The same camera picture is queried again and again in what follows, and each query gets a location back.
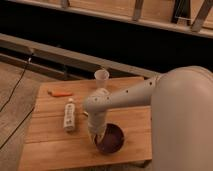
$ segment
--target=dark bowl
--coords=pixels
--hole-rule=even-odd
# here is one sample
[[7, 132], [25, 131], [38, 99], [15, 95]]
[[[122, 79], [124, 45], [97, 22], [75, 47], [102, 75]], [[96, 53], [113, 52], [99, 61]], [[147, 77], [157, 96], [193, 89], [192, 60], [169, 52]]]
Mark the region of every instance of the dark bowl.
[[108, 123], [103, 139], [97, 143], [97, 137], [95, 137], [95, 144], [101, 153], [115, 153], [124, 144], [123, 131], [117, 125]]

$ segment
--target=gray floor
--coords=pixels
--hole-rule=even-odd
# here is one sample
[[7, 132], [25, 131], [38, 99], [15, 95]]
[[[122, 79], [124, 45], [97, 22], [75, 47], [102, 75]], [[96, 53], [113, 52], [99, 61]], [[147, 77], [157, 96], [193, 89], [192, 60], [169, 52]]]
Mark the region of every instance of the gray floor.
[[[23, 69], [0, 62], [0, 107], [7, 100], [11, 90], [19, 79]], [[45, 75], [27, 71], [10, 102], [0, 113], [0, 170], [17, 170], [22, 152], [24, 136], [30, 116], [20, 125], [35, 104], [36, 95], [42, 82], [57, 81]], [[118, 164], [112, 166], [91, 167], [84, 169], [66, 169], [63, 171], [151, 171], [151, 164], [146, 169], [138, 163]]]

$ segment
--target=wooden cutting board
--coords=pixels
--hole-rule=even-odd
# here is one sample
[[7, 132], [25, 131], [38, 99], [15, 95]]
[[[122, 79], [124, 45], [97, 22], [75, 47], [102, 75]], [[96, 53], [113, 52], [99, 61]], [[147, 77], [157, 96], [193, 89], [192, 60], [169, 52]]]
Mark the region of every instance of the wooden cutting board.
[[[142, 77], [110, 79], [110, 92], [143, 81]], [[68, 97], [54, 98], [48, 90], [72, 91], [76, 104], [76, 131], [63, 130]], [[149, 160], [151, 155], [150, 108], [132, 107], [108, 111], [107, 122], [125, 134], [123, 147], [111, 155], [101, 154], [92, 144], [82, 102], [94, 90], [95, 80], [43, 83], [25, 138], [19, 170], [54, 170]]]

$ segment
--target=orange carrot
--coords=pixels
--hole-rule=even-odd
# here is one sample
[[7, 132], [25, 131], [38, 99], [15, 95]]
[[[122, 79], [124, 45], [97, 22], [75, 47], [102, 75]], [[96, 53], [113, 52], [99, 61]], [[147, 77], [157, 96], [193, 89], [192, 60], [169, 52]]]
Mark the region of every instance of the orange carrot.
[[65, 96], [72, 96], [73, 93], [71, 92], [54, 92], [54, 91], [47, 91], [47, 93], [53, 97], [65, 97]]

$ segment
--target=small cup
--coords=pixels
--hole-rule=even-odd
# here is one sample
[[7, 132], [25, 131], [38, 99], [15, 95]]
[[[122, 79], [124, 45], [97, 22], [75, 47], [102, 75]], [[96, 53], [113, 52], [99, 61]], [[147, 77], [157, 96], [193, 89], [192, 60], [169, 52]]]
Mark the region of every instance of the small cup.
[[109, 79], [109, 72], [105, 69], [99, 69], [94, 74], [98, 88], [106, 88]]

